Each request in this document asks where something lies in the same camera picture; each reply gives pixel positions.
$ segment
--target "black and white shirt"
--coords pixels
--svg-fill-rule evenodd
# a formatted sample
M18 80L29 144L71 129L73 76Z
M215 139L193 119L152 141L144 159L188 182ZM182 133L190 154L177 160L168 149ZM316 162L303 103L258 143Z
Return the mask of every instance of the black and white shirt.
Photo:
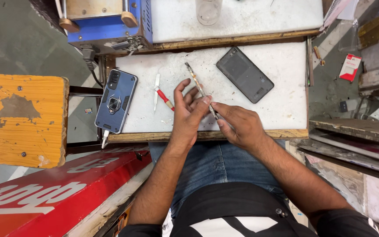
M319 219L321 237L378 237L372 220L354 210L330 210ZM161 225L126 226L118 237L160 237ZM182 205L170 237L275 237L317 235L299 224L287 205L250 183L220 183L191 194Z

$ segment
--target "wrist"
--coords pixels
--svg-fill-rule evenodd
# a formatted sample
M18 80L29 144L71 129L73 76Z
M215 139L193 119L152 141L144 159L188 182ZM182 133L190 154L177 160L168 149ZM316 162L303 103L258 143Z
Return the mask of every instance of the wrist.
M267 135L261 136L258 139L258 142L256 145L250 150L250 153L253 154L255 157L260 159L262 157L262 154L266 152L271 146L273 146L275 142L273 139Z
M189 149L187 146L184 144L180 143L175 143L172 140L169 141L165 151L163 152L164 154L167 154L168 156L175 157L175 158L186 158Z

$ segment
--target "jeans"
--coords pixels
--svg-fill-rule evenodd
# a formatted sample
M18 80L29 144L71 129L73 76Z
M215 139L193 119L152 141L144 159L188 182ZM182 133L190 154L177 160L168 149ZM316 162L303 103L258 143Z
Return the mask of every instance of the jeans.
M167 143L149 143L156 164ZM197 142L189 150L171 204L172 219L194 191L215 183L246 182L258 185L278 199L287 199L271 172L247 151L229 142Z

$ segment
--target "person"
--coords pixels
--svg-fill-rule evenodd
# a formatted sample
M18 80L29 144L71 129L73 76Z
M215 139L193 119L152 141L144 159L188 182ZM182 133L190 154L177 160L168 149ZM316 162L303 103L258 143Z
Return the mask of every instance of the person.
M370 218L266 135L256 112L212 102L228 142L196 143L212 98L194 100L197 88L183 96L190 82L174 91L171 138L150 144L155 167L119 237L162 236L169 208L171 237L317 236L296 221L287 197L321 237L379 236Z

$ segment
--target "hand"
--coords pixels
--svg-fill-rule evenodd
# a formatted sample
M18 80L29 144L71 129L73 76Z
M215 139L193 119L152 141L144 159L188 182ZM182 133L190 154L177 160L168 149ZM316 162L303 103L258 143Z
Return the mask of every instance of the hand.
M175 116L173 121L173 130L169 144L177 146L182 151L188 152L197 140L197 131L200 121L206 115L211 96L198 98L194 100L198 89L192 88L185 97L182 91L191 83L189 78L183 80L174 91L175 98Z
M240 106L230 106L217 102L212 102L211 106L235 128L233 130L222 119L217 120L220 131L230 143L247 150L251 154L259 150L264 139L268 136L264 132L260 117L256 112Z

